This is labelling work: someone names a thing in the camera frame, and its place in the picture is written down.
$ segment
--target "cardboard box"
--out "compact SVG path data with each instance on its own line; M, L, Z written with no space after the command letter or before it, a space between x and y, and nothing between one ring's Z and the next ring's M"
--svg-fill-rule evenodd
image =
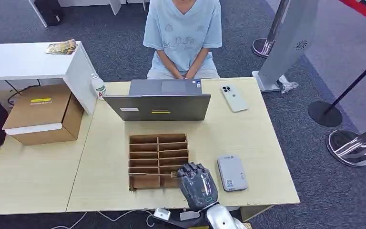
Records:
M2 129L24 145L73 141L82 115L67 85L31 87L21 93Z
M186 134L131 135L128 176L130 190L178 187L176 171L189 162Z

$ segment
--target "cardboard divider tray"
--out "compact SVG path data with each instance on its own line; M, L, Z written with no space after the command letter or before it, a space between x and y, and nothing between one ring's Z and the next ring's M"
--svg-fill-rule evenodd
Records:
M131 135L128 161L130 190L178 187L176 171L188 162L186 134Z

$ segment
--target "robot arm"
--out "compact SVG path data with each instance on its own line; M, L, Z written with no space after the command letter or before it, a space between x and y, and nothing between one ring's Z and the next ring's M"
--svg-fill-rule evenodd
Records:
M213 229L246 228L217 202L218 190L210 171L202 164L185 164L177 171L177 176L181 178L180 190L190 209L205 215L205 220Z

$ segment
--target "white plastic bottle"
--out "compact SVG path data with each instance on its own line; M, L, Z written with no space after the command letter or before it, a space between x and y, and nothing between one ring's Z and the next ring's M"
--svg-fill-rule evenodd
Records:
M91 83L97 97L100 100L104 100L103 96L106 95L106 86L103 80L97 74L92 73Z

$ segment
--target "white smartphone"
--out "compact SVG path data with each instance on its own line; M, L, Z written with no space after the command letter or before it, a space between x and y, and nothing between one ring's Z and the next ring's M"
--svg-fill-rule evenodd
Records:
M221 91L233 112L249 109L246 101L242 98L234 85L221 85Z

